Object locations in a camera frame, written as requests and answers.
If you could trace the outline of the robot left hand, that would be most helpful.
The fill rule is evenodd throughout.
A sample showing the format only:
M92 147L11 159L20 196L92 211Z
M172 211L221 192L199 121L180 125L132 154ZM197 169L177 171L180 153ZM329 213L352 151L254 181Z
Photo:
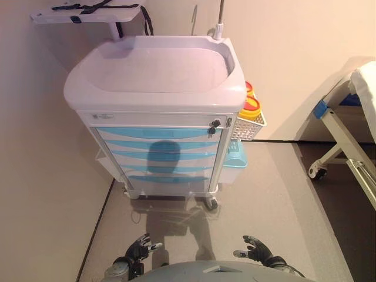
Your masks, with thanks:
M125 257L132 261L142 261L148 258L149 254L162 248L163 243L151 243L150 234L145 233L136 239L126 250Z

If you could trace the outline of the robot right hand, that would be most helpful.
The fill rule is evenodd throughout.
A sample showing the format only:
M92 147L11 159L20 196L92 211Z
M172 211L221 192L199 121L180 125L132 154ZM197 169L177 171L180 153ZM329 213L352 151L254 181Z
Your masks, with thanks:
M276 264L278 258L274 257L270 249L259 239L249 235L244 235L243 239L248 244L247 250L235 250L233 252L235 257L258 261L267 267Z

